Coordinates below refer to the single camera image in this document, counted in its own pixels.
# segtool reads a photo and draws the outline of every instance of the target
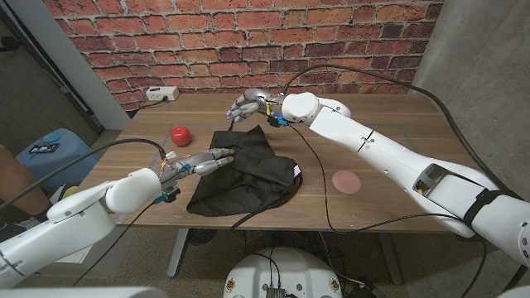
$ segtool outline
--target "pink disk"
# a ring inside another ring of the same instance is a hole
[[[350,171],[336,171],[332,181],[333,186],[345,194],[354,194],[361,189],[361,180]]]

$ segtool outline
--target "black cloth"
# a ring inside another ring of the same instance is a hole
[[[187,206],[190,213],[254,215],[285,204],[301,185],[295,161],[275,156],[259,126],[249,132],[215,132],[211,148],[234,149],[234,161],[200,178]]]

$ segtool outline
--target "blue container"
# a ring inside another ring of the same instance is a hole
[[[30,150],[35,145],[56,143],[60,145],[53,152],[30,153]],[[33,142],[24,151],[20,152],[16,159],[26,166],[35,178],[39,180],[88,151],[90,151],[90,148],[75,133],[68,129],[60,128]],[[64,184],[79,185],[98,161],[99,158],[96,155],[88,156],[43,183],[41,188],[45,192],[53,194]]]

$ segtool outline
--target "robotic arm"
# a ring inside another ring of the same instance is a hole
[[[48,210],[47,221],[0,243],[0,288],[15,286],[44,266],[106,237],[116,225],[108,209],[130,214],[155,199],[171,202],[180,193],[177,180],[195,173],[208,175],[230,163],[233,153],[211,149],[178,158],[170,152],[160,175],[144,168],[59,201]]]
[[[280,124],[304,123],[313,132],[356,152],[363,160],[399,185],[427,213],[450,231],[470,238],[475,233],[508,255],[530,266],[530,204],[508,195],[484,174],[467,166],[422,156],[355,122],[342,103],[311,93],[273,95],[249,89],[227,112],[243,121],[260,112]]]

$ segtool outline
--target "electrical outlet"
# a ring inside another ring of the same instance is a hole
[[[176,100],[179,96],[179,89],[176,87],[150,87],[146,92],[147,98],[151,101],[161,101],[164,96],[167,96],[167,100]]]

